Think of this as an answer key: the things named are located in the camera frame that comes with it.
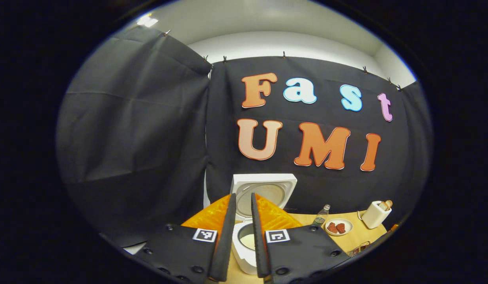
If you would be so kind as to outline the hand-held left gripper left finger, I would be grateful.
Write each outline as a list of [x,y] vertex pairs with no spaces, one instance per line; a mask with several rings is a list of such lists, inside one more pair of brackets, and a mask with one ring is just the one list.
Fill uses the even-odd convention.
[[173,282],[225,282],[236,194],[220,198],[182,225],[161,225],[133,257]]

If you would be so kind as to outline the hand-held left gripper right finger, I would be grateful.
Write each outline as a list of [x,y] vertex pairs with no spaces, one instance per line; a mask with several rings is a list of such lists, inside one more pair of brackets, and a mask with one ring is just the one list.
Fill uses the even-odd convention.
[[320,227],[264,230],[258,195],[251,210],[258,277],[265,284],[313,284],[339,270],[350,257]]

